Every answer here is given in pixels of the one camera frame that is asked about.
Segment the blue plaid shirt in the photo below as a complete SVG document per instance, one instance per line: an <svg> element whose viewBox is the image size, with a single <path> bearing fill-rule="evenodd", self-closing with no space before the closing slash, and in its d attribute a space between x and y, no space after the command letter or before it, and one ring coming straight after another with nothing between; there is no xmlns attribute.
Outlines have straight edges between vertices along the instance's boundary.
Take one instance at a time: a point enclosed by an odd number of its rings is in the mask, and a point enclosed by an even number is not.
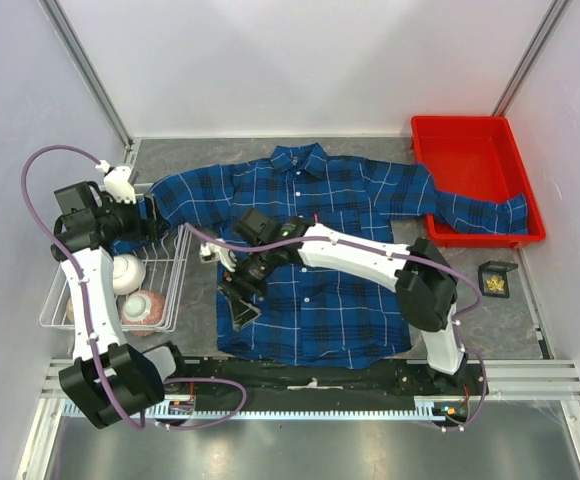
<svg viewBox="0 0 580 480"><path fill-rule="evenodd" d="M523 235L523 196L485 202L439 190L420 164L331 156L317 145L166 176L139 203L169 229L217 235L217 346L246 360L362 369L409 350L452 374L456 281L426 242L391 224L431 215L464 234Z"/></svg>

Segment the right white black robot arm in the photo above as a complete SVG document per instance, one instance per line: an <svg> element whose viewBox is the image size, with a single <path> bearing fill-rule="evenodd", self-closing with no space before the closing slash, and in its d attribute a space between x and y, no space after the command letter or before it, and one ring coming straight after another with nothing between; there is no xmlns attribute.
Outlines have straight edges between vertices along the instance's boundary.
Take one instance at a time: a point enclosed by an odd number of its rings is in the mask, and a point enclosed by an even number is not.
<svg viewBox="0 0 580 480"><path fill-rule="evenodd" d="M279 223L254 208L240 217L234 230L249 246L245 259L237 259L235 249L221 239L203 243L199 256L226 268L218 289L228 301L235 328L260 316L255 303L265 298L266 280L277 268L300 265L335 270L396 295L402 318L421 332L427 349L427 377L435 391L451 393L463 383L466 355L457 343L452 320L457 282L430 241L381 243L298 216Z"/></svg>

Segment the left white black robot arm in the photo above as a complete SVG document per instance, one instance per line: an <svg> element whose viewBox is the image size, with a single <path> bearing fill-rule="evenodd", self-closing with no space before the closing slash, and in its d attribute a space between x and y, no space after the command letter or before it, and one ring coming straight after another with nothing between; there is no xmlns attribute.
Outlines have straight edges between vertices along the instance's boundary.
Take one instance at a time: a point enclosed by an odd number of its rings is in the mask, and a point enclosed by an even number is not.
<svg viewBox="0 0 580 480"><path fill-rule="evenodd" d="M53 257L69 285L75 327L74 360L59 373L63 392L97 428L143 415L189 382L179 349L166 342L140 352L121 330L113 292L115 242L154 242L167 224L148 200L142 214L92 181L54 193L61 210L51 235Z"/></svg>

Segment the black brooch box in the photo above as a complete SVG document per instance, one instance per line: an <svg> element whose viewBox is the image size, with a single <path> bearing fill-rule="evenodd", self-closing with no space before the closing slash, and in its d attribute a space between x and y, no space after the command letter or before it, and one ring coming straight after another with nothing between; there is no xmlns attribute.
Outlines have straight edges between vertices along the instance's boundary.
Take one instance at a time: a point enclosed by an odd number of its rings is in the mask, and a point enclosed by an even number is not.
<svg viewBox="0 0 580 480"><path fill-rule="evenodd" d="M478 267L478 283L484 297L508 299L508 273L518 269L515 262L489 260Z"/></svg>

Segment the white ceramic bowl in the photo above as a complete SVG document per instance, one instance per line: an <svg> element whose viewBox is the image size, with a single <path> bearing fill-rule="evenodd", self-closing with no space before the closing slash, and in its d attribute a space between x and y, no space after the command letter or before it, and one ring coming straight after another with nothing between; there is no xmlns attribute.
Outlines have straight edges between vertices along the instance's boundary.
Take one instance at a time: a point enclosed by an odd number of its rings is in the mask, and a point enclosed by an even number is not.
<svg viewBox="0 0 580 480"><path fill-rule="evenodd" d="M138 290L146 276L144 263L130 254L113 257L113 292L128 295Z"/></svg>

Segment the pink patterned ceramic bowl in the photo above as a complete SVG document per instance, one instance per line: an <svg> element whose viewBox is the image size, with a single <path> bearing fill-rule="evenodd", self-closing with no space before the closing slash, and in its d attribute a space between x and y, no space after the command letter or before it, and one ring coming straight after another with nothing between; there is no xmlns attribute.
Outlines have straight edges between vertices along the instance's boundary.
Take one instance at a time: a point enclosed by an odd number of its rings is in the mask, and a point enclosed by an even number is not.
<svg viewBox="0 0 580 480"><path fill-rule="evenodd" d="M165 296L149 290L138 290L130 294L121 307L121 323L130 326L129 332L137 337L154 333L165 310Z"/></svg>

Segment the beige ceramic bowl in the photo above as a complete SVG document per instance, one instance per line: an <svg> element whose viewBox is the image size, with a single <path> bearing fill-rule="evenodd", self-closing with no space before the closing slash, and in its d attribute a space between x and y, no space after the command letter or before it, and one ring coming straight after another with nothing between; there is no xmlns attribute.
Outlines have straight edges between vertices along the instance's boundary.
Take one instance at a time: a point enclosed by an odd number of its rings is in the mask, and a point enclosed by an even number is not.
<svg viewBox="0 0 580 480"><path fill-rule="evenodd" d="M72 300L69 299L66 302L66 308L65 308L65 317L66 317L66 321L69 323L73 323L74 322L74 309L73 309L73 304L72 304Z"/></svg>

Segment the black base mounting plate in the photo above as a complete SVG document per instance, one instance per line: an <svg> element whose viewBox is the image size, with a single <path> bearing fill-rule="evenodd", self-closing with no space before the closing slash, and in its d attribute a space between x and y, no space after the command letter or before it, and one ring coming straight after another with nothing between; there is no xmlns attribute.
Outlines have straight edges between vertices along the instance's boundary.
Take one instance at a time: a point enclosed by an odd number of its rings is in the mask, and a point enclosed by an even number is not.
<svg viewBox="0 0 580 480"><path fill-rule="evenodd" d="M417 397L476 399L484 374L477 364L467 364L456 381L443 380L423 361L381 360L368 368L350 370L326 367L291 367L269 361L235 358L187 357L174 377L191 382L172 383L168 395L191 393L203 410L232 411L241 400L238 388L199 379L232 380L241 384L244 407L408 407Z"/></svg>

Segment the red plastic bin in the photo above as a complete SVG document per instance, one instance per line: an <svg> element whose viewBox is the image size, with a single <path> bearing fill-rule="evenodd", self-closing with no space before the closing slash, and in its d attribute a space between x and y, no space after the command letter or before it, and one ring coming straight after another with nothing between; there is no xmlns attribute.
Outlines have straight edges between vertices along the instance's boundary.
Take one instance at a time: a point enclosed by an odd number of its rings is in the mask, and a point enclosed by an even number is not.
<svg viewBox="0 0 580 480"><path fill-rule="evenodd" d="M429 215L430 240L441 247L518 249L545 240L546 232L517 144L504 117L414 116L412 149L443 191L502 203L522 194L528 203L526 235L460 234Z"/></svg>

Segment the aluminium slotted rail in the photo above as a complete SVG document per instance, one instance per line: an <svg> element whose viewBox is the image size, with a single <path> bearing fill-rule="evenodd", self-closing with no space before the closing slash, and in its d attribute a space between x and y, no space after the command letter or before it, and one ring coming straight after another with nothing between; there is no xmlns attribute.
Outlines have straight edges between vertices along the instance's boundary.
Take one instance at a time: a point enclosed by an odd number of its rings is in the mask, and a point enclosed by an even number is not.
<svg viewBox="0 0 580 480"><path fill-rule="evenodd" d="M397 420L441 421L446 413L457 413L449 406L437 407L432 401L415 400L408 407L243 407L233 420ZM164 401L150 407L148 420L218 420L230 414L227 410L203 410L199 405L185 403L177 407L175 401Z"/></svg>

